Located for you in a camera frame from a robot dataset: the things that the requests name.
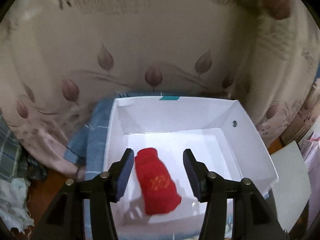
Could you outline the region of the red underwear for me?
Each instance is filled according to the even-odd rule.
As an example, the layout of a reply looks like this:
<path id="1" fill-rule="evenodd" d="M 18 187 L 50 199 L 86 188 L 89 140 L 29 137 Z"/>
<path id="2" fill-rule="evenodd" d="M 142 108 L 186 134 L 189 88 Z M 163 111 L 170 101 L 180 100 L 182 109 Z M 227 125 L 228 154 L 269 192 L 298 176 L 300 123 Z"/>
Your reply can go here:
<path id="1" fill-rule="evenodd" d="M 147 215 L 170 213 L 180 205 L 182 198 L 155 148 L 138 151 L 135 169 Z"/>

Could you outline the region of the white cabinet panel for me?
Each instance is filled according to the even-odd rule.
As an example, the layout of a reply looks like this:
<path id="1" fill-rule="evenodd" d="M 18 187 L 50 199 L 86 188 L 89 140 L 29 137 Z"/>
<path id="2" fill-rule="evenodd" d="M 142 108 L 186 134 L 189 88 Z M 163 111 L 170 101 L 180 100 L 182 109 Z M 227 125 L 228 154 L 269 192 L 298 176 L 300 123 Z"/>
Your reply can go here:
<path id="1" fill-rule="evenodd" d="M 271 155 L 279 181 L 272 186 L 277 218 L 290 232 L 302 214 L 310 195 L 308 167 L 295 141 Z"/>

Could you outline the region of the white crumpled cloth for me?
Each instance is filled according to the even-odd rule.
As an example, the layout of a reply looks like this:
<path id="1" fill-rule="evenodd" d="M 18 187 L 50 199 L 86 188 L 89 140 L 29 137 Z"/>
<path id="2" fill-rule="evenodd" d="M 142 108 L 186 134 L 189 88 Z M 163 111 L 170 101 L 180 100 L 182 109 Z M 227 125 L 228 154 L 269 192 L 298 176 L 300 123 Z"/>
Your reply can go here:
<path id="1" fill-rule="evenodd" d="M 1 219 L 11 230 L 24 233 L 34 220 L 27 208 L 27 194 L 30 182 L 25 178 L 13 178 L 11 182 L 1 179 Z"/>

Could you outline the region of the grey plaid fabric pile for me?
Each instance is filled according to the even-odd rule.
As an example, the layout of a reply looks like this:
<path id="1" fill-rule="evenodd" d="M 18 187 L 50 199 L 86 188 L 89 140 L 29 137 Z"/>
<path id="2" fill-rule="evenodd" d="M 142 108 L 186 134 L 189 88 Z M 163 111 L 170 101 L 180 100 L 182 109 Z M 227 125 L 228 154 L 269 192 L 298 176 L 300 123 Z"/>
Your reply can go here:
<path id="1" fill-rule="evenodd" d="M 44 182 L 48 170 L 20 144 L 1 113 L 1 179 L 28 178 Z"/>

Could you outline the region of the blue checked table cloth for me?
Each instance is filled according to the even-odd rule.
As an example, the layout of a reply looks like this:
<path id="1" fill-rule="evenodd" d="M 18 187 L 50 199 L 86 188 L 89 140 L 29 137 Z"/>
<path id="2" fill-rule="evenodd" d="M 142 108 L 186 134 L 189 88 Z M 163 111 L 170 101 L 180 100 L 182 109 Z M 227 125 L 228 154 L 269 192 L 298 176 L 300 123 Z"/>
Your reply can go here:
<path id="1" fill-rule="evenodd" d="M 64 158 L 74 164 L 84 164 L 82 181 L 93 179 L 104 168 L 108 124 L 114 99 L 101 100 L 93 110 L 90 121 L 72 136 Z"/>

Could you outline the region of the white XINCCI shoe box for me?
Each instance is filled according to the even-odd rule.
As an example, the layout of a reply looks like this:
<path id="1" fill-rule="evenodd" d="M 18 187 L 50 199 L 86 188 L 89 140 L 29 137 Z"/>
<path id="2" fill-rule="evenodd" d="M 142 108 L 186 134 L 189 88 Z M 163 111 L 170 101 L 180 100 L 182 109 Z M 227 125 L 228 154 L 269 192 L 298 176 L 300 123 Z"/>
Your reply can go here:
<path id="1" fill-rule="evenodd" d="M 240 102 L 135 96 L 114 100 L 106 136 L 104 170 L 127 148 L 152 147 L 167 167 L 182 201 L 166 215 L 147 216 L 135 172 L 124 196 L 112 204 L 120 239 L 184 239 L 199 234 L 206 205 L 194 197 L 183 165 L 190 149 L 197 161 L 225 179 L 249 178 L 261 194 L 278 182 L 270 155 Z"/>

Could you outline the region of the beige leaf-pattern curtain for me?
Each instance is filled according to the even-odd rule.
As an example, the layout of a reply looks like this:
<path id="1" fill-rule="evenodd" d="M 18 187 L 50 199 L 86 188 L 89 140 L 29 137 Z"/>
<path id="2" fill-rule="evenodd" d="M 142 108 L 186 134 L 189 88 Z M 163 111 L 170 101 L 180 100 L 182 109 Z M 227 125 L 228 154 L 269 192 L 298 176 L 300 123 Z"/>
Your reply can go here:
<path id="1" fill-rule="evenodd" d="M 39 162 L 63 157 L 102 98 L 180 92 L 241 102 L 264 143 L 302 119 L 319 27 L 301 0 L 1 0 L 1 114 Z"/>

